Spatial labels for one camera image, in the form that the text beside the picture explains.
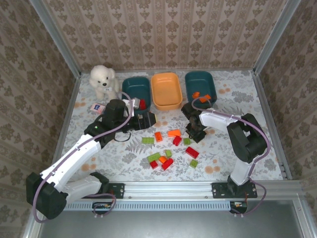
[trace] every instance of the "wallpaper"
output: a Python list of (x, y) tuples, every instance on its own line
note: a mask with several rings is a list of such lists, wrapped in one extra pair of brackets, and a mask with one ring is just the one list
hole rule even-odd
[(250, 68), (286, 0), (44, 0), (83, 71)]
[(0, 237), (23, 234), (25, 179), (51, 164), (74, 77), (30, 3), (0, 0)]
[(317, 1), (302, 0), (261, 72), (294, 179), (317, 218)]

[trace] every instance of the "green block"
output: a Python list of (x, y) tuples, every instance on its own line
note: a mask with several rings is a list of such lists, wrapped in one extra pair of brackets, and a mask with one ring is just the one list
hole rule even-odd
[(196, 166), (197, 166), (197, 164), (198, 164), (198, 161), (195, 160), (195, 159), (193, 159), (193, 160), (190, 162), (189, 166), (195, 169)]
[(160, 158), (160, 154), (159, 152), (152, 154), (150, 156), (148, 156), (148, 160), (149, 162), (153, 162), (154, 160), (158, 160)]
[(172, 157), (172, 152), (170, 150), (165, 150), (166, 157)]
[(142, 137), (143, 144), (154, 144), (154, 137)]
[(190, 139), (189, 138), (184, 138), (184, 145), (190, 145)]

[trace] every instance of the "table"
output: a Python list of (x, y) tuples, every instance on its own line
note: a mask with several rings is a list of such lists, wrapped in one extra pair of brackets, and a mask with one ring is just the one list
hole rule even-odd
[[(124, 79), (134, 76), (151, 78), (155, 71), (117, 73), (120, 83)], [(180, 81), (184, 105), (187, 102), (184, 77), (186, 71), (175, 72)], [(269, 137), (265, 118), (261, 109), (257, 91), (252, 79), (251, 71), (210, 71), (213, 76), (218, 100), (214, 108), (221, 112), (244, 115), (252, 113), (258, 120), (263, 131)], [(107, 103), (97, 101), (94, 90), (89, 84), (89, 74), (82, 74), (81, 84), (76, 103), (68, 127), (68, 132), (63, 148), (66, 153), (83, 134), (84, 129), (98, 116), (90, 111), (93, 103)], [(180, 129), (182, 137), (188, 137), (185, 133), (187, 119), (181, 113), (180, 108), (173, 111), (158, 111), (153, 102), (151, 112), (157, 115), (157, 123), (140, 131), (133, 131), (127, 142), (111, 141), (102, 151), (95, 154), (72, 177), (72, 180), (82, 179), (93, 171), (105, 175), (110, 181), (212, 181), (226, 180), (233, 170), (236, 156), (228, 134), (209, 128), (207, 135), (200, 143), (192, 140), (192, 148), (200, 152), (196, 169), (189, 166), (192, 158), (185, 153), (187, 146), (181, 143), (178, 147), (172, 144), (172, 138), (167, 137), (167, 132)], [(160, 131), (163, 142), (154, 145), (142, 144), (142, 137), (154, 137), (154, 133)], [(127, 134), (117, 133), (117, 140), (124, 140)], [(174, 163), (166, 171), (159, 166), (153, 170), (147, 157), (153, 153), (164, 154), (164, 150), (172, 151)], [(283, 179), (278, 165), (274, 149), (270, 154), (259, 161), (253, 172), (255, 180), (280, 180)]]

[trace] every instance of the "orange lego brick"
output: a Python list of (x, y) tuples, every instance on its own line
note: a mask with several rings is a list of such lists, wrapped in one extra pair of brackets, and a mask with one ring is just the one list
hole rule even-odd
[(168, 137), (176, 137), (181, 136), (182, 134), (180, 133), (180, 130), (170, 130), (167, 135)]
[(200, 95), (200, 92), (195, 92), (195, 93), (193, 93), (193, 96), (192, 96), (192, 97), (195, 99), (195, 98), (198, 98), (199, 95)]
[(155, 132), (154, 136), (157, 142), (163, 141), (162, 134), (160, 132)]
[[(210, 97), (208, 94), (206, 94), (204, 97), (208, 98), (209, 100), (211, 99), (211, 97)], [(199, 100), (200, 100), (202, 103), (205, 103), (205, 102), (207, 101), (206, 98), (200, 98)]]
[(161, 157), (159, 158), (159, 161), (160, 161), (162, 164), (164, 164), (166, 160), (167, 160), (167, 157), (165, 157), (165, 156), (161, 156)]

